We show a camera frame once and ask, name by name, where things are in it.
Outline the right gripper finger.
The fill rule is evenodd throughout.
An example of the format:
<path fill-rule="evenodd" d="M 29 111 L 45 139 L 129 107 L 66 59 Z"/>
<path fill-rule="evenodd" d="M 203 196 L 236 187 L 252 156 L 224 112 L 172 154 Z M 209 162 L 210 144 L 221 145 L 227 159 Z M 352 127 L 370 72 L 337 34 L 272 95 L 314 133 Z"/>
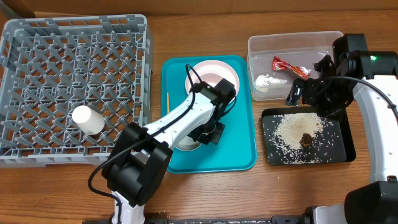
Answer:
<path fill-rule="evenodd" d="M 298 106 L 302 96 L 303 87 L 304 87 L 304 80 L 300 78 L 295 79 L 292 83 L 290 92 L 285 99 L 285 105 Z"/>
<path fill-rule="evenodd" d="M 319 62 L 314 63 L 314 69 L 320 77 L 332 77 L 335 75 L 335 64 L 330 55 L 325 55 Z"/>

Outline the grey-white bowl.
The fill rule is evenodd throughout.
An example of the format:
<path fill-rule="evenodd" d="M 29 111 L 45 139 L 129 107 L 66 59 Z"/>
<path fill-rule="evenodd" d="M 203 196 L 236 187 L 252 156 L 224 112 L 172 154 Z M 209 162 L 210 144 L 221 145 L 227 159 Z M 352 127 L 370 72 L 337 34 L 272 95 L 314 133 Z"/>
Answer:
<path fill-rule="evenodd" d="M 193 151 L 199 148 L 201 145 L 201 142 L 194 141 L 191 137 L 187 136 L 176 145 L 176 148 L 181 151 Z"/>

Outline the red snack wrapper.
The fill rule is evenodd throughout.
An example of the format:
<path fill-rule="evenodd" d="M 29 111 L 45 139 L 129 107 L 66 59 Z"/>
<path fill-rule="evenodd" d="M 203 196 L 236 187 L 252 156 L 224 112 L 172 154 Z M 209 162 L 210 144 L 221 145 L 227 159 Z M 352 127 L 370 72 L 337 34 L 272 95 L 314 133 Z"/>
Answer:
<path fill-rule="evenodd" d="M 310 77 L 311 72 L 310 69 L 291 65 L 277 56 L 274 56 L 273 58 L 272 69 L 273 71 L 290 70 L 304 80 Z"/>

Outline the rice pile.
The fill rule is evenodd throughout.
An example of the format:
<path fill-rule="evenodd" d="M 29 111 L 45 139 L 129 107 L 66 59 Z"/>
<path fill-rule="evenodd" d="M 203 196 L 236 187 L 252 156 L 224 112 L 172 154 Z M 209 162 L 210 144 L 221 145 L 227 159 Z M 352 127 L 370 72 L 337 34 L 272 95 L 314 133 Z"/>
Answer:
<path fill-rule="evenodd" d="M 293 113 L 263 117 L 267 161 L 272 166 L 324 164 L 346 160 L 339 122 L 316 113 Z M 312 136 L 304 148 L 303 133 Z"/>

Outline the white tissue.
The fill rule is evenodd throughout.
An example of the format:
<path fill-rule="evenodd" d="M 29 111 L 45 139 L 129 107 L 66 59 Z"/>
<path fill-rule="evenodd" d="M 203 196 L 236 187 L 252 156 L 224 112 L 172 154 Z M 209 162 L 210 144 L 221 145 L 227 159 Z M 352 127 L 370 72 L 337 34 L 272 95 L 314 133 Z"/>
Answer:
<path fill-rule="evenodd" d="M 274 85 L 283 85 L 287 83 L 287 80 L 270 77 L 267 75 L 259 75 L 255 80 L 255 85 L 258 87 L 262 86 L 274 86 Z"/>

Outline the brown food scrap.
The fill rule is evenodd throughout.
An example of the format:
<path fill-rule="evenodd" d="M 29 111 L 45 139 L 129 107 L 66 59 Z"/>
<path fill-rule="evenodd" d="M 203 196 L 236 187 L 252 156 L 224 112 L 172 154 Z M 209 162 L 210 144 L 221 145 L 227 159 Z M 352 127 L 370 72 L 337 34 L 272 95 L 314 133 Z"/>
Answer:
<path fill-rule="evenodd" d="M 301 140 L 299 141 L 300 145 L 304 148 L 308 148 L 312 145 L 313 138 L 308 133 L 303 133 Z"/>

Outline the white paper cup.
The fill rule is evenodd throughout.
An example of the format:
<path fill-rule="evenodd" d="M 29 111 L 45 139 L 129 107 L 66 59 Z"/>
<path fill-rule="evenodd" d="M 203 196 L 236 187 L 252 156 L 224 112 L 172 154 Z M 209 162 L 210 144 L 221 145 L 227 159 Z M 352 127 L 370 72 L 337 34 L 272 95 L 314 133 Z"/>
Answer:
<path fill-rule="evenodd" d="M 100 133 L 104 126 L 104 117 L 88 106 L 77 106 L 72 111 L 73 122 L 87 135 Z"/>

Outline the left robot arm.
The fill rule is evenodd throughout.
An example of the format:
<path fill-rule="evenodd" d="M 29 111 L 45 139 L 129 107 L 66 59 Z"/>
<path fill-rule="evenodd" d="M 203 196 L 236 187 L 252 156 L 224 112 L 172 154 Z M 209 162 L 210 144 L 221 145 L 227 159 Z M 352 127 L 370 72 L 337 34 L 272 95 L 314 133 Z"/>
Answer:
<path fill-rule="evenodd" d="M 185 138 L 217 144 L 224 129 L 219 120 L 235 96 L 226 79 L 215 86 L 195 83 L 186 100 L 163 118 L 124 128 L 101 173 L 115 197 L 113 223 L 144 222 L 144 205 L 159 188 L 173 149 Z"/>

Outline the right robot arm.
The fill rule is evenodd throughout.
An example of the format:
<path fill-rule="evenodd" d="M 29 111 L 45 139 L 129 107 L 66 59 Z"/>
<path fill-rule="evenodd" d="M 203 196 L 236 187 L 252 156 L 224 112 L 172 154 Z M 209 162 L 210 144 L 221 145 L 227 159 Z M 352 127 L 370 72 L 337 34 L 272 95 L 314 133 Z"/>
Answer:
<path fill-rule="evenodd" d="M 300 102 L 331 115 L 356 101 L 370 158 L 370 183 L 343 203 L 308 208 L 310 223 L 397 223 L 397 53 L 370 51 L 362 34 L 333 42 L 333 55 L 314 65 L 317 79 L 296 79 L 286 105 Z"/>

